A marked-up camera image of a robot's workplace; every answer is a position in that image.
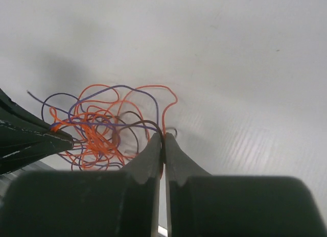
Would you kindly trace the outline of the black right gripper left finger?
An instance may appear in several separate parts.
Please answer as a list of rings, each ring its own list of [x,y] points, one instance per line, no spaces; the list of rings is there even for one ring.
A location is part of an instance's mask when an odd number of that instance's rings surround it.
[[[9,186],[1,236],[157,236],[161,139],[117,171],[31,171]]]

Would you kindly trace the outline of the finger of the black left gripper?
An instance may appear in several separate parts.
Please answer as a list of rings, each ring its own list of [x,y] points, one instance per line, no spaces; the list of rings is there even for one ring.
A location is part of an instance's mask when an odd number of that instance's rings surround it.
[[[47,156],[72,149],[70,134],[50,125],[13,102],[1,91],[1,174],[17,171]]]

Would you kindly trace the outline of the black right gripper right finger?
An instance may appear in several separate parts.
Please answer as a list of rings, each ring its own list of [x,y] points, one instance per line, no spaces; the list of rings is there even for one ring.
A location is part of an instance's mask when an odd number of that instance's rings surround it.
[[[307,186],[288,176],[211,175],[165,137],[169,236],[326,236]]]

